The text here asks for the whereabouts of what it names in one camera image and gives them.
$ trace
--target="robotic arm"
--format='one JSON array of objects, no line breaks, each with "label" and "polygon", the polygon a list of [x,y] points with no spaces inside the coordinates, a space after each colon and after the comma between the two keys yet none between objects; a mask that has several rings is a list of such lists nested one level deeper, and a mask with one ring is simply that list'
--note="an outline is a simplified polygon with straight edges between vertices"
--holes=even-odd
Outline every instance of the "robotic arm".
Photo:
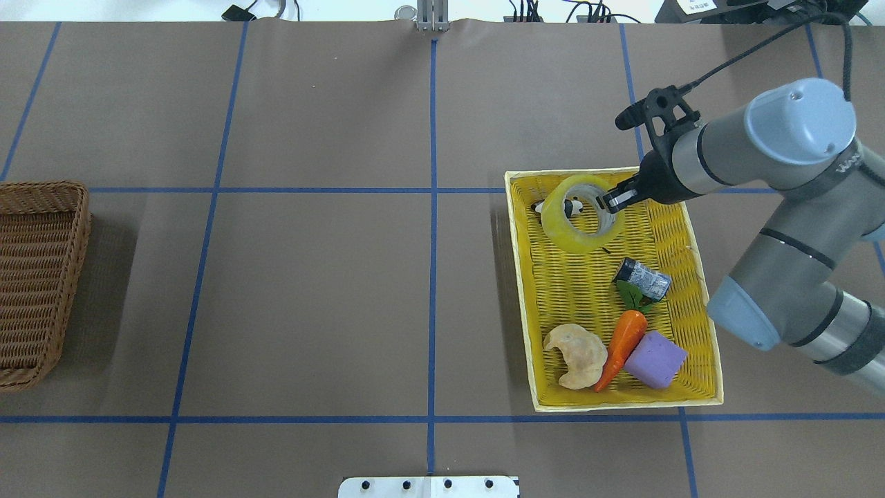
[{"label": "robotic arm", "polygon": [[859,240],[885,239],[885,161],[855,137],[851,102],[809,78],[703,123],[686,92],[655,89],[618,116],[621,129],[644,124],[654,150],[596,201],[617,213],[648,198],[672,204],[766,182],[784,200],[713,295],[710,317],[751,346],[787,342],[885,394],[885,309],[827,282]]}]

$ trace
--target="purple block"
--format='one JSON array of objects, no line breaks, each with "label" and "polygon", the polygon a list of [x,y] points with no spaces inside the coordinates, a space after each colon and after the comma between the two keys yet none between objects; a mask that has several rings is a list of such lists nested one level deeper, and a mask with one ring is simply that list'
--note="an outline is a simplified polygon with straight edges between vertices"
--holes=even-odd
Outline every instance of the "purple block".
[{"label": "purple block", "polygon": [[658,331],[645,334],[624,363],[624,370],[652,389],[665,389],[689,353]]}]

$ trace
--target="white background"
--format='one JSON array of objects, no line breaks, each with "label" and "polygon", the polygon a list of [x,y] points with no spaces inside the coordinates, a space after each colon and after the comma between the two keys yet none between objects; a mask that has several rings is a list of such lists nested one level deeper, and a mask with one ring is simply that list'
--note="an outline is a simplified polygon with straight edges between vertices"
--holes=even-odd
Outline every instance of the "white background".
[{"label": "white background", "polygon": [[[292,1],[283,15],[295,18]],[[0,20],[66,21],[181,21],[221,20],[230,4],[248,6],[251,0],[0,0]],[[415,5],[414,0],[299,0],[302,20],[386,20],[396,8]],[[613,12],[629,14],[642,22],[654,22],[663,0],[605,0]],[[449,19],[501,21],[513,8],[507,0],[450,0]],[[252,11],[273,16],[278,0],[258,0]],[[546,22],[564,22],[573,5],[560,0],[541,0],[538,10]],[[587,7],[579,8],[586,13]],[[885,24],[885,0],[873,0],[862,11],[874,24]],[[855,19],[853,24],[860,24]]]}]

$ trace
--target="yellow tape roll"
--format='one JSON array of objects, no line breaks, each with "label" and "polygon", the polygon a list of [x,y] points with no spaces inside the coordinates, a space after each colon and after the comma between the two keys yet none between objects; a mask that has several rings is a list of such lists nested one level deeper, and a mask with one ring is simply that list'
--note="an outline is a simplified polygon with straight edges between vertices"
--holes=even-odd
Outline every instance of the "yellow tape roll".
[{"label": "yellow tape roll", "polygon": [[[586,254],[613,241],[624,229],[624,219],[600,207],[596,197],[607,193],[612,187],[602,178],[593,175],[569,176],[544,200],[541,209],[541,226],[553,244],[567,253]],[[563,205],[566,198],[576,195],[584,198],[596,209],[599,230],[585,233],[574,227],[566,217]]]}]

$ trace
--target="brown wicker basket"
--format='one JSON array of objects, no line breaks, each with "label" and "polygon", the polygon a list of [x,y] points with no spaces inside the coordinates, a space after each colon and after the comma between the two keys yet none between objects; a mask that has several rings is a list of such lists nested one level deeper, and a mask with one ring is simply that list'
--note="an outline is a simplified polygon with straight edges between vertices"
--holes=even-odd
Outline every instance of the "brown wicker basket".
[{"label": "brown wicker basket", "polygon": [[82,183],[0,183],[0,393],[58,363],[90,221]]}]

